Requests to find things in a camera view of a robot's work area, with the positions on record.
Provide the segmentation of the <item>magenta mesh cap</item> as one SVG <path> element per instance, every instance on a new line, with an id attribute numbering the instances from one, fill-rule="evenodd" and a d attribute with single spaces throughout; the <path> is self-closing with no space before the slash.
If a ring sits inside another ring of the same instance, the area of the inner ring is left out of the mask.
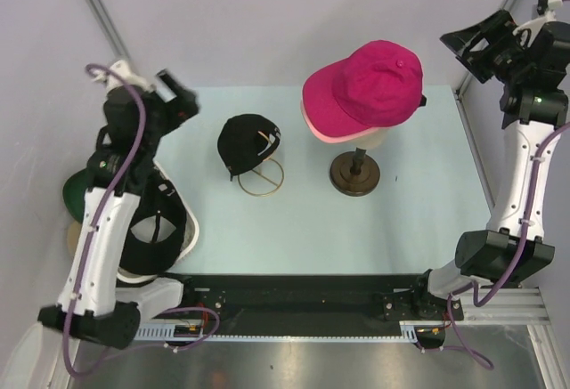
<path id="1" fill-rule="evenodd" d="M 398 126 L 424 105 L 423 77 L 416 53 L 372 41 L 305 81 L 302 112 L 314 134 L 329 142 Z"/>

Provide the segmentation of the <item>green brim black cap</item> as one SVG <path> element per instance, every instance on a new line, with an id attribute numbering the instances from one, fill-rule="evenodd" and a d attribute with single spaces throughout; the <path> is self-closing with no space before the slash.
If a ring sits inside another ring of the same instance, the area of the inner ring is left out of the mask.
<path id="1" fill-rule="evenodd" d="M 85 194 L 88 175 L 85 169 L 74 173 L 63 185 L 62 198 L 71 217 L 78 223 L 84 220 Z"/>

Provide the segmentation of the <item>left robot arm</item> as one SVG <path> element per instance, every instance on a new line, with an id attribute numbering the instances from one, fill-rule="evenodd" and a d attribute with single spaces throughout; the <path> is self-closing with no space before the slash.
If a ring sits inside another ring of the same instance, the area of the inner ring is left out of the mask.
<path id="1" fill-rule="evenodd" d="M 140 325 L 171 311 L 184 318 L 196 295 L 169 270 L 195 247 L 200 227 L 155 157 L 161 139 L 199 113 L 195 92 L 167 70 L 153 84 L 124 61 L 88 73 L 106 87 L 93 155 L 88 159 L 76 254 L 64 288 L 38 321 L 64 336 L 123 349 Z"/>

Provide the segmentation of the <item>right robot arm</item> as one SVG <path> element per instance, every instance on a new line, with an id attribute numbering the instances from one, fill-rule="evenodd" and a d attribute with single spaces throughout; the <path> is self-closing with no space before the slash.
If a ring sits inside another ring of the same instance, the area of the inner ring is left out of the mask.
<path id="1" fill-rule="evenodd" d="M 499 10 L 440 40 L 479 82 L 502 83 L 505 168 L 485 229 L 463 233 L 453 260 L 426 271 L 413 288 L 411 309 L 422 319 L 433 318 L 448 299 L 489 283 L 490 291 L 474 300 L 482 306 L 552 262 L 555 248 L 544 241 L 542 204 L 551 159 L 569 128 L 569 98 L 559 87 L 569 65 L 569 25 L 554 10 L 538 7 L 523 24 Z"/>

